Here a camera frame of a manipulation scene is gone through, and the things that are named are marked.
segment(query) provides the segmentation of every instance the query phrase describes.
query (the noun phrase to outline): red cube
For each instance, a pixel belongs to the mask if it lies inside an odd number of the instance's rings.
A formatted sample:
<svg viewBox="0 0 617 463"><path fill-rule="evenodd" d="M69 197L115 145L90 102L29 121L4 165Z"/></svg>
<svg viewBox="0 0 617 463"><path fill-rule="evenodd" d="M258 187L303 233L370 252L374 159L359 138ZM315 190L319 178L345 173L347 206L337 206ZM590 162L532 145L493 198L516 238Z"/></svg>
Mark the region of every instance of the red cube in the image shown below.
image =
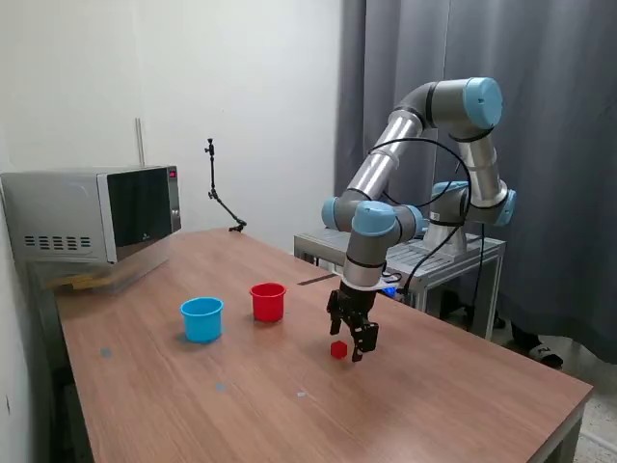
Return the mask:
<svg viewBox="0 0 617 463"><path fill-rule="evenodd" d="M335 340L330 344L330 355L335 359L344 359L347 357L347 344L342 340Z"/></svg>

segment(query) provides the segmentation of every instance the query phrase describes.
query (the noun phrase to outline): blue cup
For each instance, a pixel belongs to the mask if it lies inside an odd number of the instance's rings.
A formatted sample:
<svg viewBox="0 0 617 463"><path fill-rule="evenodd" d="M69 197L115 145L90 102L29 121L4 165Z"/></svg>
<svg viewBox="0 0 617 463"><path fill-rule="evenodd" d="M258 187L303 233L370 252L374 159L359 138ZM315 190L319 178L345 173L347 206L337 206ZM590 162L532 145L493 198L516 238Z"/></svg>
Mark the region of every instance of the blue cup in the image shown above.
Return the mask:
<svg viewBox="0 0 617 463"><path fill-rule="evenodd" d="M180 306L184 333L191 342L211 342L221 336L223 301L216 297L196 297Z"/></svg>

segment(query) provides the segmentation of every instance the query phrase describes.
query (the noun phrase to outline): microwave oven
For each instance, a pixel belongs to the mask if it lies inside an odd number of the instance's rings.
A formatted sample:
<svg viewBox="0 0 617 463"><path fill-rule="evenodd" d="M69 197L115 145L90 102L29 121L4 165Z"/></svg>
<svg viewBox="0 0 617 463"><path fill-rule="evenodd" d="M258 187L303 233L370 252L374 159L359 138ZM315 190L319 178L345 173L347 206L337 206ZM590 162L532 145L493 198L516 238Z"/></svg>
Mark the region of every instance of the microwave oven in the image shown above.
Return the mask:
<svg viewBox="0 0 617 463"><path fill-rule="evenodd" d="M18 259L115 264L180 229L175 166L0 175Z"/></svg>

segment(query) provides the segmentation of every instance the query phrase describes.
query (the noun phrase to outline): wooden table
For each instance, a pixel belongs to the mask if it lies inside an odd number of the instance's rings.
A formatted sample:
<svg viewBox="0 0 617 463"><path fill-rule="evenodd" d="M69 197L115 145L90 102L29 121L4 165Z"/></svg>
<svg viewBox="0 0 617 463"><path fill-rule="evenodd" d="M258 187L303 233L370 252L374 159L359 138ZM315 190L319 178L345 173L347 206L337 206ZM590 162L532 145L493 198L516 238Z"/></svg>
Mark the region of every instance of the wooden table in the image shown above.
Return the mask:
<svg viewBox="0 0 617 463"><path fill-rule="evenodd" d="M377 349L337 361L337 279L298 285L324 275L216 230L174 236L171 259L120 294L59 294L94 460L572 461L590 386L383 296ZM278 324L253 321L264 281L287 286ZM178 311L201 295L225 301L209 345L185 340Z"/></svg>

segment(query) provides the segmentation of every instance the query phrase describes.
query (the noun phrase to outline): red cup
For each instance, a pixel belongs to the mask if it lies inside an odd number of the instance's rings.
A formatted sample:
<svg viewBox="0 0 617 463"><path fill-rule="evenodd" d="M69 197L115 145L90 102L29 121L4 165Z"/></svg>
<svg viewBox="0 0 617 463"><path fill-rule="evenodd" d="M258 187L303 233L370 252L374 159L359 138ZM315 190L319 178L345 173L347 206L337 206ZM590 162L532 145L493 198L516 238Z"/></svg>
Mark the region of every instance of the red cup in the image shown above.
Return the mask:
<svg viewBox="0 0 617 463"><path fill-rule="evenodd" d="M279 321L282 318L282 300L287 289L279 283L262 283L251 288L253 316L259 321Z"/></svg>

